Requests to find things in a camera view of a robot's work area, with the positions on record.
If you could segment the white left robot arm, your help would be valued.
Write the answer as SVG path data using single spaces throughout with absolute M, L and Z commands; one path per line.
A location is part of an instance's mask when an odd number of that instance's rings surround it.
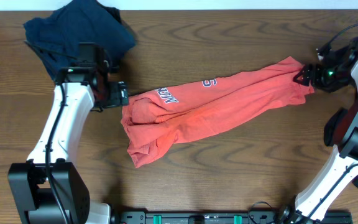
M 23 163 L 7 175 L 22 223 L 119 223 L 107 203 L 95 202 L 75 167 L 83 126 L 92 111 L 126 105 L 124 82 L 91 67 L 64 67 L 42 135 Z

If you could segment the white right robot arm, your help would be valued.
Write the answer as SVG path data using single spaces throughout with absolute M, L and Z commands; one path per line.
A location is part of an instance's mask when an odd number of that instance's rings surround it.
M 358 94 L 358 60 L 351 68 Z M 358 176 L 358 97 L 333 133 L 333 151 L 309 186 L 277 213 L 275 223 L 352 223 L 349 212 L 329 206 Z

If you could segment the red printed t-shirt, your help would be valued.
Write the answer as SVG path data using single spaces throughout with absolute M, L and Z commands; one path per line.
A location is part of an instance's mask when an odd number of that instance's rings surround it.
M 208 138 L 267 110 L 305 103 L 312 86 L 293 81 L 302 64 L 292 57 L 256 71 L 239 72 L 129 98 L 121 124 L 127 152 L 139 168 L 163 157 L 174 144 Z

